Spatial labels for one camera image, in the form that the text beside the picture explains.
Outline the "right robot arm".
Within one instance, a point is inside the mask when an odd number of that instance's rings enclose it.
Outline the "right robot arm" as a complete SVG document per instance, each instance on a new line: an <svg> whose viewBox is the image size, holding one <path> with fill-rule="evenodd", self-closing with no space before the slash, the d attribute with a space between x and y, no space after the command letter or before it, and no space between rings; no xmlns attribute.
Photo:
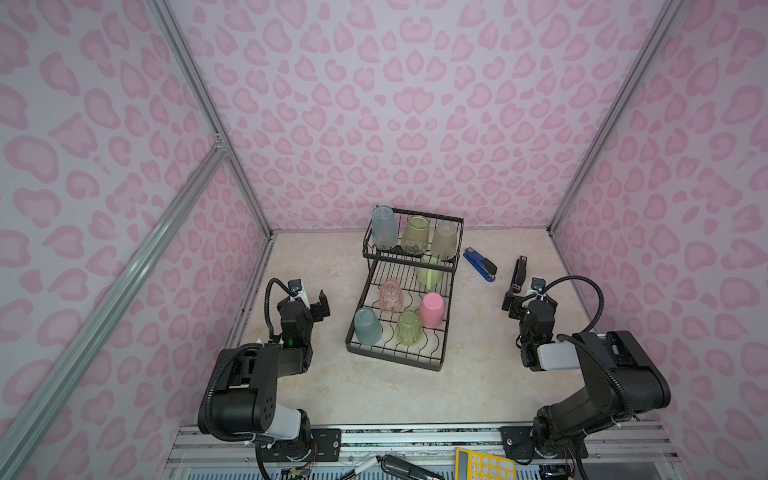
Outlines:
<svg viewBox="0 0 768 480"><path fill-rule="evenodd" d="M541 407L529 428L501 429L505 455L524 464L535 459L584 459L587 436L671 402L667 380L634 335L554 333L557 303L535 293L505 295L502 310L519 322L516 346L533 372L578 370L584 386L566 399Z"/></svg>

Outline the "light green transparent cup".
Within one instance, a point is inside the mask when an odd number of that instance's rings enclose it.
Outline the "light green transparent cup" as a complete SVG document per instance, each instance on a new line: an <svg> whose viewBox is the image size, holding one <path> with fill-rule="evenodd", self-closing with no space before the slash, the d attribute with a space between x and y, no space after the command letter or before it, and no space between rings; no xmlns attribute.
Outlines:
<svg viewBox="0 0 768 480"><path fill-rule="evenodd" d="M428 250L429 236L430 221L421 215L410 216L401 239L401 246L408 255L420 256Z"/></svg>

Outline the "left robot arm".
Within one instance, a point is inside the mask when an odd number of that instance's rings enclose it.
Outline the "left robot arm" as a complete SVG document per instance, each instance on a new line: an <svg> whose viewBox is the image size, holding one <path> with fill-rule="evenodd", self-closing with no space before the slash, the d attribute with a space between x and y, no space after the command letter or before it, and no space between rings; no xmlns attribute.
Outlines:
<svg viewBox="0 0 768 480"><path fill-rule="evenodd" d="M224 442L270 447L290 460L313 450L308 414L281 405L278 380L308 371L314 325L330 316L327 296L317 302L285 299L278 304L281 336L266 344L248 343L219 353L201 401L201 433Z"/></svg>

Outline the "bright green transparent cup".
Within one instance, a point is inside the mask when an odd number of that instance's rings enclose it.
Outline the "bright green transparent cup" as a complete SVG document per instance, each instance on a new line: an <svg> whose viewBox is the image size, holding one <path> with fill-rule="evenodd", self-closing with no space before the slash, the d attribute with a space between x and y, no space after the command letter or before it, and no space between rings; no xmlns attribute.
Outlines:
<svg viewBox="0 0 768 480"><path fill-rule="evenodd" d="M395 334L399 345L411 347L419 344L423 336L419 315L412 310L402 312L396 324Z"/></svg>

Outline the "pale green frosted cup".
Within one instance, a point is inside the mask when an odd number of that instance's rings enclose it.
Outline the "pale green frosted cup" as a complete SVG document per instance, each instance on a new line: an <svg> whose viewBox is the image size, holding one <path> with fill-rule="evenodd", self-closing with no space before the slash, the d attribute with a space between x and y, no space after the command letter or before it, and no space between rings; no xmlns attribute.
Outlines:
<svg viewBox="0 0 768 480"><path fill-rule="evenodd" d="M440 261L451 260L458 247L458 224L443 220L437 224L431 245L431 255Z"/></svg>

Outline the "teal textured plastic cup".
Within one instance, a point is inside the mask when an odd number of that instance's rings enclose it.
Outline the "teal textured plastic cup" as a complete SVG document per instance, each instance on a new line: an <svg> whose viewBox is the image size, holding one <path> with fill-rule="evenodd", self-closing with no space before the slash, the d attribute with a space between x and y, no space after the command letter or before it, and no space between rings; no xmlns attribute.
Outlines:
<svg viewBox="0 0 768 480"><path fill-rule="evenodd" d="M398 225L394 210L386 205L374 208L372 214L373 245L382 251L393 249L398 244Z"/></svg>

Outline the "pink transparent cup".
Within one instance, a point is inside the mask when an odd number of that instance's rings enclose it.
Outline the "pink transparent cup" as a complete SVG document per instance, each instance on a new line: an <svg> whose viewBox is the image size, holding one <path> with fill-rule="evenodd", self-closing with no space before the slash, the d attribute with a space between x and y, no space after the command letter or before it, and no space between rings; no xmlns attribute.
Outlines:
<svg viewBox="0 0 768 480"><path fill-rule="evenodd" d="M388 280L380 286L379 308L394 313L404 310L404 294L398 282Z"/></svg>

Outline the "solid pink plastic cup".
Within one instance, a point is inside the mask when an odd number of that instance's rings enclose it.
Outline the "solid pink plastic cup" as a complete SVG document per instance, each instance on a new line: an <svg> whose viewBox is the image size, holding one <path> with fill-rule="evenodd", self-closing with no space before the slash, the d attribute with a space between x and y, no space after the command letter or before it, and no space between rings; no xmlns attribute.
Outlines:
<svg viewBox="0 0 768 480"><path fill-rule="evenodd" d="M435 292L426 294L421 300L418 315L421 325L424 328L439 328L444 321L445 315L445 303L443 297Z"/></svg>

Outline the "white mug green handle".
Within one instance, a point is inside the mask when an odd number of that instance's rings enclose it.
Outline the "white mug green handle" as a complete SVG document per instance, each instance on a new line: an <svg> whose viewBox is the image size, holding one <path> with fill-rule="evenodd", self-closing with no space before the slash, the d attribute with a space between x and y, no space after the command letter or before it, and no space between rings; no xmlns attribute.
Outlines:
<svg viewBox="0 0 768 480"><path fill-rule="evenodd" d="M438 257L425 254L421 257L422 266L418 268L417 276L419 283L427 292L434 291L441 279L443 272L438 269L441 266L441 260Z"/></svg>

